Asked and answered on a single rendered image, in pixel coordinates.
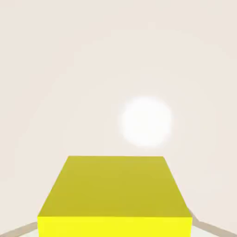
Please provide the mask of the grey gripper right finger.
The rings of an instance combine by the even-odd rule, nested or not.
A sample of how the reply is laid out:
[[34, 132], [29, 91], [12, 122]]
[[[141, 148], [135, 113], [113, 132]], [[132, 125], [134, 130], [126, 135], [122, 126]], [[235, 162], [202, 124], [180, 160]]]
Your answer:
[[216, 226], [213, 226], [211, 224], [201, 222], [198, 219], [193, 218], [193, 226], [202, 229], [208, 233], [211, 233], [213, 235], [216, 235], [218, 237], [237, 237], [237, 234], [226, 231], [224, 229], [218, 228]]

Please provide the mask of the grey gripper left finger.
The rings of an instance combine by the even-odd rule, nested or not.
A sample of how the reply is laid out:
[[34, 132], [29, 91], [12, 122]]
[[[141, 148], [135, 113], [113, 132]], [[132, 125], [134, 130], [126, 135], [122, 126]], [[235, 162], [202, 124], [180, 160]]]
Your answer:
[[20, 237], [24, 234], [34, 231], [37, 229], [37, 222], [33, 222], [24, 226], [21, 226], [17, 229], [8, 231], [0, 235], [0, 237]]

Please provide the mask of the small yellow cube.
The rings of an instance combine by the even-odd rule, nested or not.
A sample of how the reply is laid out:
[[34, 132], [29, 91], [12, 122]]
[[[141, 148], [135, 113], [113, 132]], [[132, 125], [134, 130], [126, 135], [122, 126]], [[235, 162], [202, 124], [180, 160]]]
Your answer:
[[70, 156], [38, 217], [39, 237], [191, 237], [163, 157]]

